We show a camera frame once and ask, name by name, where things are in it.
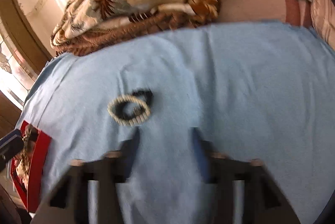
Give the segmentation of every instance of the pillow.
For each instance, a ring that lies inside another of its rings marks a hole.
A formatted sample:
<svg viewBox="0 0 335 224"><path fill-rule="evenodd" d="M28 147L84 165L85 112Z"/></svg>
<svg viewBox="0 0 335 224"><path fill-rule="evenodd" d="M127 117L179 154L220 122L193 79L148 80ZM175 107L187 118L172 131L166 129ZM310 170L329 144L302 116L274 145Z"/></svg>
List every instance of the pillow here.
<svg viewBox="0 0 335 224"><path fill-rule="evenodd" d="M196 27L217 17L217 0L69 0L51 47L86 55L165 29Z"/></svg>
<svg viewBox="0 0 335 224"><path fill-rule="evenodd" d="M307 0L220 0L218 22L275 19L293 26L310 27L310 2Z"/></svg>
<svg viewBox="0 0 335 224"><path fill-rule="evenodd" d="M331 0L313 0L313 27L319 36L335 49L335 7Z"/></svg>

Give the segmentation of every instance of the black object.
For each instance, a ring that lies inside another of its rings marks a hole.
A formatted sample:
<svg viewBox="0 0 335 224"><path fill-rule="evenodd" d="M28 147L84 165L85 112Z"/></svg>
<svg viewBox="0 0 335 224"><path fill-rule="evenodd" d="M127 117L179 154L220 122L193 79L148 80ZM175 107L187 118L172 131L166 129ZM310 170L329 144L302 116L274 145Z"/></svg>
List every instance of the black object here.
<svg viewBox="0 0 335 224"><path fill-rule="evenodd" d="M0 185L0 223L29 224L31 216L22 208L18 208L6 190Z"/></svg>
<svg viewBox="0 0 335 224"><path fill-rule="evenodd" d="M18 154L24 146L20 130L13 130L8 135L10 138L0 146L0 172L6 168L6 163Z"/></svg>
<svg viewBox="0 0 335 224"><path fill-rule="evenodd" d="M139 142L136 128L132 139L123 142L119 151L111 151L94 162L75 160L42 201L31 223L88 224L88 181L96 180L98 223L123 224L115 184L124 183L130 176Z"/></svg>
<svg viewBox="0 0 335 224"><path fill-rule="evenodd" d="M235 161L215 152L192 129L192 144L205 183L218 185L211 224L233 224L234 180L244 180L243 224L300 224L298 217L259 160Z"/></svg>
<svg viewBox="0 0 335 224"><path fill-rule="evenodd" d="M138 90L131 94L135 97L143 97L143 101L150 107L152 103L153 93L151 90ZM130 104L130 102L119 102L114 106L115 115L122 120L132 120L133 118L136 118L137 116L140 116L141 114L145 113L145 109L143 106L136 106L133 108L133 112L128 115L125 112L125 107Z"/></svg>

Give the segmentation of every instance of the stained glass window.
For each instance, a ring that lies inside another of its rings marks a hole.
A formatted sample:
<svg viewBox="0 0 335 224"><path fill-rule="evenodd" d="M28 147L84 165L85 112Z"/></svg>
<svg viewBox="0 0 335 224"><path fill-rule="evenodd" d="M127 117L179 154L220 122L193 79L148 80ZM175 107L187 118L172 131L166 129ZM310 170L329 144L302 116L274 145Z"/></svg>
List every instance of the stained glass window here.
<svg viewBox="0 0 335 224"><path fill-rule="evenodd" d="M0 19L0 91L22 110L36 77L16 49Z"/></svg>

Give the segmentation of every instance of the bracelet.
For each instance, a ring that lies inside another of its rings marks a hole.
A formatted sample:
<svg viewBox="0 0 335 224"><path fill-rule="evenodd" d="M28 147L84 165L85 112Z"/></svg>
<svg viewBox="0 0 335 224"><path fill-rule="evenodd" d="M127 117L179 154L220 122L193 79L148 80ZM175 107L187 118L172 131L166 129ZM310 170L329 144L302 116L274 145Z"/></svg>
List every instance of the bracelet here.
<svg viewBox="0 0 335 224"><path fill-rule="evenodd" d="M108 112L121 126L134 126L143 123L151 114L150 105L153 94L150 90L139 90L131 95L121 95L108 104ZM137 104L133 113L128 115L124 108L129 103Z"/></svg>

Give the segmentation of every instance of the bed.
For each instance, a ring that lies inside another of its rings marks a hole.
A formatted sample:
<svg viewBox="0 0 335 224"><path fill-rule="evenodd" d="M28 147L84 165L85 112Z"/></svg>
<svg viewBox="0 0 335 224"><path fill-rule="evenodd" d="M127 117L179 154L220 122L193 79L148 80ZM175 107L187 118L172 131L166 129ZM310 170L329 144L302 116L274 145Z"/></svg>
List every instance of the bed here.
<svg viewBox="0 0 335 224"><path fill-rule="evenodd" d="M53 59L17 127L26 120L52 137L44 197L72 159L99 159L129 138L133 127L119 126L108 103L149 88L152 114L132 175L118 186L126 223L206 222L215 189L202 183L191 150L189 129L199 127L230 157L262 159L309 224L335 189L334 71L335 53L313 29L262 21L162 32Z"/></svg>

